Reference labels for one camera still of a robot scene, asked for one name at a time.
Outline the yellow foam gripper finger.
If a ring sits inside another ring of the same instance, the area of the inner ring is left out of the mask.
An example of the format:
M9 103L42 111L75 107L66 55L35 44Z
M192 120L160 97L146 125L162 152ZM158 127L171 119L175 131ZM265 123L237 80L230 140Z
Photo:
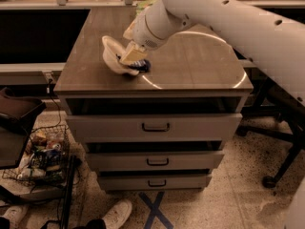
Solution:
M126 47L120 48L119 62L123 65L131 65L136 61L142 60L147 56L147 50L131 41Z

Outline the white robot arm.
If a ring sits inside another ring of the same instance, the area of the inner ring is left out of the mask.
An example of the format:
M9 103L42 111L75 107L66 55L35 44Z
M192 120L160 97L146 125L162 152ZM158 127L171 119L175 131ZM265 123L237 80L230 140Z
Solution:
M169 16L210 26L227 43L277 83L298 104L305 99L303 25L236 0L160 0ZM272 192L256 183L283 156L282 145L267 137L235 136L225 147L212 186L198 201L176 198L163 204L173 229L304 229L287 225L290 206L304 175L304 159Z

